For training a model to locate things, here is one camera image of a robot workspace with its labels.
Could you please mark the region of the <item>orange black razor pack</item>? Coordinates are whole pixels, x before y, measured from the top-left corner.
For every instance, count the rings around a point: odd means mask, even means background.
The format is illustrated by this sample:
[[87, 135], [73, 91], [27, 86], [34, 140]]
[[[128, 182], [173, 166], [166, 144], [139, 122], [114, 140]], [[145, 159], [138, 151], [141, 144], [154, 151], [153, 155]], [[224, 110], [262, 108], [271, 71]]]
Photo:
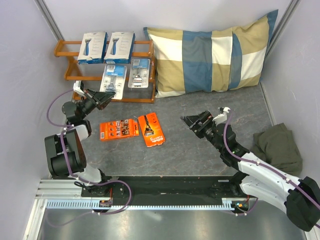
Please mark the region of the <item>orange black razor pack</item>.
[[148, 148], [162, 145], [166, 141], [155, 112], [139, 116], [138, 123]]

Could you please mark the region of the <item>orange razor cartridge pack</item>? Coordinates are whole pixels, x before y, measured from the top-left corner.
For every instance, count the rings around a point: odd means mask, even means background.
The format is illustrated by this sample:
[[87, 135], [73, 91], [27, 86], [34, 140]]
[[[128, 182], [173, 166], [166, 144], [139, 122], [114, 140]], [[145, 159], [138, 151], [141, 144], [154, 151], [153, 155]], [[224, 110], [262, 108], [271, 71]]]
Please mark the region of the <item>orange razor cartridge pack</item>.
[[131, 118], [103, 122], [99, 125], [99, 130], [99, 139], [102, 142], [136, 137], [140, 134], [138, 122]]

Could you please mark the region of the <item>white box blue razor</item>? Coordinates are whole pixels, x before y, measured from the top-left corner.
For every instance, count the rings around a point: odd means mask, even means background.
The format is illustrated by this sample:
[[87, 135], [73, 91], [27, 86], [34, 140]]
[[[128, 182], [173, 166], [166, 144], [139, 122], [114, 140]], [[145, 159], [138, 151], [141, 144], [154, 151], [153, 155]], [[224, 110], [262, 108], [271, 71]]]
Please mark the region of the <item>white box blue razor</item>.
[[106, 50], [106, 64], [129, 64], [135, 42], [135, 32], [113, 32]]
[[105, 31], [85, 33], [77, 62], [79, 65], [102, 64], [106, 53], [108, 34]]

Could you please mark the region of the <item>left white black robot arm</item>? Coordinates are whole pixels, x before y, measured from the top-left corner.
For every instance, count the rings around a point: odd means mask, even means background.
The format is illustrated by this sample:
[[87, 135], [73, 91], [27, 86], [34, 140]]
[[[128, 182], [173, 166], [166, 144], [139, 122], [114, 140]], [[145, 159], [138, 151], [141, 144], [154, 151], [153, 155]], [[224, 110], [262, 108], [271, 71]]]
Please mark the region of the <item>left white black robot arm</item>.
[[92, 191], [99, 197], [109, 193], [110, 185], [103, 180], [102, 171], [87, 163], [82, 141], [92, 134], [86, 117], [95, 109], [103, 110], [115, 94], [114, 91], [86, 89], [80, 101], [67, 101], [62, 105], [61, 111], [66, 117], [64, 125], [49, 122], [61, 127], [61, 133], [44, 139], [47, 166], [53, 178], [69, 177], [92, 185]]

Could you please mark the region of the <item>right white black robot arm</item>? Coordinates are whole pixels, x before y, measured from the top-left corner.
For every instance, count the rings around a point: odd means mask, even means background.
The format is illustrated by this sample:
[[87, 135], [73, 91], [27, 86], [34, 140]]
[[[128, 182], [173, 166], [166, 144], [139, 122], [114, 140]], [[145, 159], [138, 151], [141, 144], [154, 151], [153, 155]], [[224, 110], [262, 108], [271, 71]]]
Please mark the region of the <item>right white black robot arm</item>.
[[315, 180], [285, 173], [258, 158], [236, 140], [230, 120], [233, 111], [221, 107], [214, 117], [209, 111], [185, 115], [180, 119], [200, 139], [207, 139], [229, 167], [244, 174], [229, 184], [235, 197], [256, 197], [283, 211], [289, 220], [305, 232], [320, 226], [320, 188]]

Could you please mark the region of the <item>Gillette razor blister pack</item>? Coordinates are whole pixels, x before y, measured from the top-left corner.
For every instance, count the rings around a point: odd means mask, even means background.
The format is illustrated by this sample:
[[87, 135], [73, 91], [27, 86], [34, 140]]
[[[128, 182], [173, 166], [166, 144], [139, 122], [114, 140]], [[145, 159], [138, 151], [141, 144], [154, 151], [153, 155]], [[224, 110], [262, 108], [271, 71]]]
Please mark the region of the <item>Gillette razor blister pack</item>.
[[131, 61], [128, 87], [131, 89], [146, 89], [149, 86], [151, 61], [148, 58], [134, 58]]

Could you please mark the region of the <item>clear blister razor pack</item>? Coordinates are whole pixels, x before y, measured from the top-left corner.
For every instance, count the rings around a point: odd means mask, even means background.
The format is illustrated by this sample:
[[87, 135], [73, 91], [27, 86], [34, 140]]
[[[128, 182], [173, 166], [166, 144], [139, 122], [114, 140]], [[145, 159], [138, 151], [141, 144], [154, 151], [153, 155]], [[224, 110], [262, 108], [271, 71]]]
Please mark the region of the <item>clear blister razor pack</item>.
[[127, 75], [127, 67], [118, 64], [107, 64], [100, 84], [100, 92], [115, 92], [113, 100], [122, 100]]

